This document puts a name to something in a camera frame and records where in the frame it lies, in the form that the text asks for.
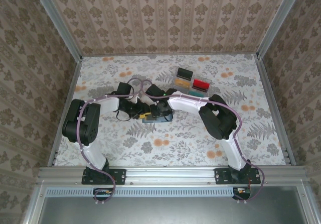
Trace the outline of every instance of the white floral surface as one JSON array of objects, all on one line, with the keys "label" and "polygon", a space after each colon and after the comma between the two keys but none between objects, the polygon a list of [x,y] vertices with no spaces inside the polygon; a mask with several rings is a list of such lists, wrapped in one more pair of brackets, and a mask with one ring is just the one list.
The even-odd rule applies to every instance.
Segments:
[{"label": "white floral surface", "polygon": [[[132,77],[150,79],[167,90],[178,66],[212,80],[210,95],[220,95],[240,114],[238,138],[247,158],[259,165],[285,164],[253,55],[85,57],[74,98],[99,97]],[[139,90],[138,81],[131,84]],[[151,103],[146,97],[142,101]],[[224,142],[207,133],[199,116],[176,111],[171,123],[143,124],[101,113],[99,126],[95,144],[112,166],[227,165]],[[75,144],[63,137],[55,165],[85,161]]]}]

